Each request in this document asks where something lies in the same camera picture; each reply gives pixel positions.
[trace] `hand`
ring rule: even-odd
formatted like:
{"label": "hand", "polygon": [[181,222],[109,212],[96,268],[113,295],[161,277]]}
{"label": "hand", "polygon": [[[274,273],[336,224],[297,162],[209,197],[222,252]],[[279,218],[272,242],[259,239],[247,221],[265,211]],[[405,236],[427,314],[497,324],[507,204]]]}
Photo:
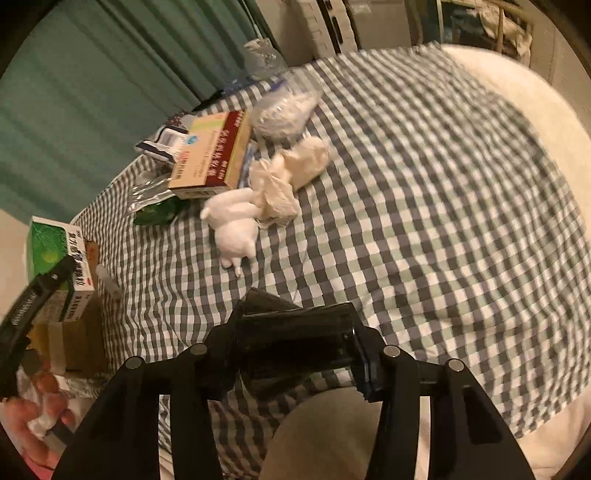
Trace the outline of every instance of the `hand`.
{"label": "hand", "polygon": [[[60,392],[53,374],[42,371],[33,376],[32,382],[43,396],[45,412],[74,429],[76,419],[72,411],[67,408],[67,398]],[[54,469],[60,459],[59,455],[50,451],[47,445],[38,439],[27,426],[28,422],[41,415],[42,409],[31,401],[13,397],[4,403],[4,413],[7,427],[21,442],[24,452],[29,458],[38,465]]]}

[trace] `green packet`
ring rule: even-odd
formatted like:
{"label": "green packet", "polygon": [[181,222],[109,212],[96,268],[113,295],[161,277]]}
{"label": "green packet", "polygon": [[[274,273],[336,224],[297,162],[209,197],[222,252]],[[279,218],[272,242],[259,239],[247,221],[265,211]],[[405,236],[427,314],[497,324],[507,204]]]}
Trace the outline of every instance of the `green packet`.
{"label": "green packet", "polygon": [[168,225],[189,204],[177,196],[153,205],[146,205],[135,213],[134,225]]}

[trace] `cardboard box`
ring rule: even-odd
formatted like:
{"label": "cardboard box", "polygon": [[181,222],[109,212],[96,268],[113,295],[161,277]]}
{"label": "cardboard box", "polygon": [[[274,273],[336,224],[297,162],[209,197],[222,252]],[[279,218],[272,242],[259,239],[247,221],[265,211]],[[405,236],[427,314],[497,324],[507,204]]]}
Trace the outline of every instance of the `cardboard box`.
{"label": "cardboard box", "polygon": [[[86,243],[93,281],[99,261],[98,245]],[[102,309],[93,295],[81,318],[74,322],[37,324],[29,333],[31,348],[50,364],[51,372],[64,377],[92,378],[108,371],[102,330]]]}
{"label": "cardboard box", "polygon": [[95,287],[80,227],[32,217],[26,246],[29,281],[50,271],[66,255],[74,257],[76,270],[37,313],[35,323],[74,322],[82,315]]}
{"label": "cardboard box", "polygon": [[204,198],[235,189],[251,136],[243,111],[197,117],[168,183],[182,199]]}

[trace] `green box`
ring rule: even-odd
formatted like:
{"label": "green box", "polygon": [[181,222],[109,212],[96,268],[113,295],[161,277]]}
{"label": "green box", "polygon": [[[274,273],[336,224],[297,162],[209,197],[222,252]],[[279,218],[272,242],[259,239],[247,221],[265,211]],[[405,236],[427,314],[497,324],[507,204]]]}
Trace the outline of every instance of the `green box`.
{"label": "green box", "polygon": [[76,270],[47,301],[35,323],[73,322],[84,311],[95,290],[86,258],[82,230],[76,225],[32,217],[27,237],[27,275],[50,271],[62,258],[71,255]]}

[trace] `finger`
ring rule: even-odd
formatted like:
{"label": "finger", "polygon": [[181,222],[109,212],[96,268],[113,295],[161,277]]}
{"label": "finger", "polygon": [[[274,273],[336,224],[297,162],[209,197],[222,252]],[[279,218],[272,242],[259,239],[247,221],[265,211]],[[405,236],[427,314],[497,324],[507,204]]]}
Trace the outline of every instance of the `finger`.
{"label": "finger", "polygon": [[9,398],[4,402],[4,412],[9,425],[12,425],[13,422],[26,424],[41,414],[36,403],[16,397]]}
{"label": "finger", "polygon": [[41,370],[43,370],[44,372],[49,372],[49,370],[51,370],[51,363],[49,360],[47,360],[47,359],[41,360]]}
{"label": "finger", "polygon": [[70,427],[71,430],[76,428],[76,417],[74,416],[74,412],[70,409],[64,410],[60,415],[60,420],[66,425]]}
{"label": "finger", "polygon": [[68,400],[61,393],[46,393],[43,395],[43,411],[51,418],[57,419],[68,408]]}
{"label": "finger", "polygon": [[33,402],[23,398],[10,398],[4,403],[4,413],[7,427],[17,437],[31,459],[39,465],[54,468],[57,465],[57,456],[50,455],[49,448],[39,440],[27,423],[39,416],[39,408]]}
{"label": "finger", "polygon": [[40,393],[58,393],[60,391],[55,376],[49,372],[43,372],[35,376],[35,387]]}

